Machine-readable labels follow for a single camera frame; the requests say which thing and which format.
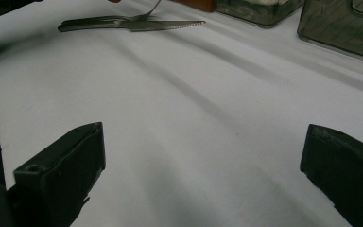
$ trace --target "table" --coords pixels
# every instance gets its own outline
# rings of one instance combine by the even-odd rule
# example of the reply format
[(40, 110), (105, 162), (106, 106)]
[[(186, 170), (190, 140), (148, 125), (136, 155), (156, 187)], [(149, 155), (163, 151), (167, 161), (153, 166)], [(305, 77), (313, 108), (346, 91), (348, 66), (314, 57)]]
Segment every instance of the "table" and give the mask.
[(309, 124), (363, 142), (363, 61), (173, 2), (202, 26), (59, 33), (154, 0), (46, 0), (0, 17), (0, 140), (12, 171), (101, 121), (107, 169), (72, 226), (350, 226), (299, 170)]

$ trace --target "serrated knife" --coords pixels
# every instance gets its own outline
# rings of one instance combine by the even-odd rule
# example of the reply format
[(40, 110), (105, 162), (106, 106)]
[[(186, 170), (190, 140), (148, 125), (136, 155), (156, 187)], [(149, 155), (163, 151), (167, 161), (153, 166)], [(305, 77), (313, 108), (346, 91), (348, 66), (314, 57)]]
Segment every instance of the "serrated knife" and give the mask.
[(131, 32), (169, 30), (205, 24), (204, 21), (92, 21), (86, 23), (63, 23), (58, 27), (60, 32), (97, 29), (97, 28), (126, 28)]

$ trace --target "plastic container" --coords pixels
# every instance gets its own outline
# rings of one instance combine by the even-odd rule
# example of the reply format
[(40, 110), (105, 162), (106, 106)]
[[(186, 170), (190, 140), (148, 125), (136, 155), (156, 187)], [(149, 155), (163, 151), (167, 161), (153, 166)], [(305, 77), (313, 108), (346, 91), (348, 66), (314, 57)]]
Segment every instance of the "plastic container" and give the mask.
[(363, 57), (363, 0), (306, 0), (297, 33), (305, 41)]
[(302, 6), (303, 2), (304, 0), (217, 0), (216, 11), (270, 28)]

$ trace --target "clear plastic container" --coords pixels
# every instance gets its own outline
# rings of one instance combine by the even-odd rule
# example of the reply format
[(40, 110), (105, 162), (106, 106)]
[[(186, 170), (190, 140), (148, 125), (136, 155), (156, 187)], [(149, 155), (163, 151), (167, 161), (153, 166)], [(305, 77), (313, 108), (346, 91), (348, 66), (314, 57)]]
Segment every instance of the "clear plastic container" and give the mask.
[(363, 0), (306, 0), (297, 33), (303, 40), (363, 56)]
[(217, 0), (216, 11), (254, 23), (274, 27), (303, 5), (304, 0)]

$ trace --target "metal knife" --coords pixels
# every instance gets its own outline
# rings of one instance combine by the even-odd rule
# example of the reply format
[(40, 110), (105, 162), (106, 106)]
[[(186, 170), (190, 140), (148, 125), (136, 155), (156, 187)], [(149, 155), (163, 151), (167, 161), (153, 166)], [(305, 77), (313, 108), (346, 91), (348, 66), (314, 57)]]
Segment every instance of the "metal knife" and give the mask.
[(131, 32), (135, 31), (153, 31), (153, 30), (169, 30), (189, 26), (198, 26), (205, 24), (205, 21), (92, 21), (86, 23), (61, 24), (58, 27), (60, 32), (96, 29), (96, 28), (126, 28)]

